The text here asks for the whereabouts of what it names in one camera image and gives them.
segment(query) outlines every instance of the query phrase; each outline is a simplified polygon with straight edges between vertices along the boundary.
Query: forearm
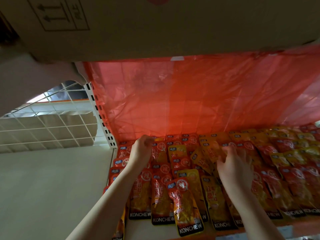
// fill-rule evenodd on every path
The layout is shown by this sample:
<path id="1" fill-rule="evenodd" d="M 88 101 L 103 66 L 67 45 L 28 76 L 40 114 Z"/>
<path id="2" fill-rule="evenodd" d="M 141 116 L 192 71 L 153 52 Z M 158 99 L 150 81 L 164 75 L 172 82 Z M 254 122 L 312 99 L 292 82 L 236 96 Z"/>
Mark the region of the forearm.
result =
<path id="1" fill-rule="evenodd" d="M 233 202 L 241 216 L 249 240 L 284 240 L 250 190 L 238 194 Z"/>
<path id="2" fill-rule="evenodd" d="M 111 239 L 137 177 L 126 167 L 66 240 Z"/>

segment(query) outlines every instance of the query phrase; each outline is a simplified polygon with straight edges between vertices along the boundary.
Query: person's left hand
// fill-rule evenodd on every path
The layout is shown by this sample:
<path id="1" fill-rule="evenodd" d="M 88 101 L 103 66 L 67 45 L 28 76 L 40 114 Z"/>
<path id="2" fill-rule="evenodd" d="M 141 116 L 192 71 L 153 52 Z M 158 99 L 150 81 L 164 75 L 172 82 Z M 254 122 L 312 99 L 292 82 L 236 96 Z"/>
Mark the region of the person's left hand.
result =
<path id="1" fill-rule="evenodd" d="M 150 160 L 153 142 L 154 139 L 147 135 L 143 135 L 136 140 L 136 142 L 132 145 L 126 168 L 128 167 L 129 169 L 140 173 Z"/>

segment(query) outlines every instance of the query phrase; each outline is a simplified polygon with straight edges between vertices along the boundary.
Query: white wire grid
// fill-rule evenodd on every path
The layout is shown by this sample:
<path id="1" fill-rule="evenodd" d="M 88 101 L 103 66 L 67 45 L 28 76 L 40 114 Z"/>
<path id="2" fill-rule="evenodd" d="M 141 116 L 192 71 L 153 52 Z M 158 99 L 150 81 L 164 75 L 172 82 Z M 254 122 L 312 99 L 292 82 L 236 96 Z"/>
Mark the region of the white wire grid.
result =
<path id="1" fill-rule="evenodd" d="M 4 115 L 0 119 L 0 153 L 108 144 L 86 90 L 82 86 L 74 89 L 75 85 L 80 86 L 62 83 L 62 89 L 51 89 Z M 55 97 L 59 93 L 67 95 L 67 101 L 55 102 L 61 100 Z M 86 99 L 75 100 L 75 95 Z"/>

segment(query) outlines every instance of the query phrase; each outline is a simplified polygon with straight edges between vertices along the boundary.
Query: brown cardboard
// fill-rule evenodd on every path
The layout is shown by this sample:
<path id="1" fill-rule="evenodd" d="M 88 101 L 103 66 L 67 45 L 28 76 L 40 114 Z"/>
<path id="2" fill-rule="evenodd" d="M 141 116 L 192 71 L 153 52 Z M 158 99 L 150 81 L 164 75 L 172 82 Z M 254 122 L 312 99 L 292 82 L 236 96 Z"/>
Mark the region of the brown cardboard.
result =
<path id="1" fill-rule="evenodd" d="M 320 0 L 0 0 L 39 60 L 277 50 L 316 40 Z"/>

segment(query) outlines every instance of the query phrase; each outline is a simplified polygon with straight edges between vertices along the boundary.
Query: red plastic sheet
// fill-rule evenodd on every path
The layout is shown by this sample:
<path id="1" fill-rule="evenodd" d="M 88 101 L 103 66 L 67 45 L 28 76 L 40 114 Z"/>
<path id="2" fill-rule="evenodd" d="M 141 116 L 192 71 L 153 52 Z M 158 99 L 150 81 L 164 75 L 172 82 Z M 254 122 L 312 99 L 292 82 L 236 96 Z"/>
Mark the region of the red plastic sheet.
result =
<path id="1" fill-rule="evenodd" d="M 116 139 L 320 120 L 320 46 L 85 63 Z"/>

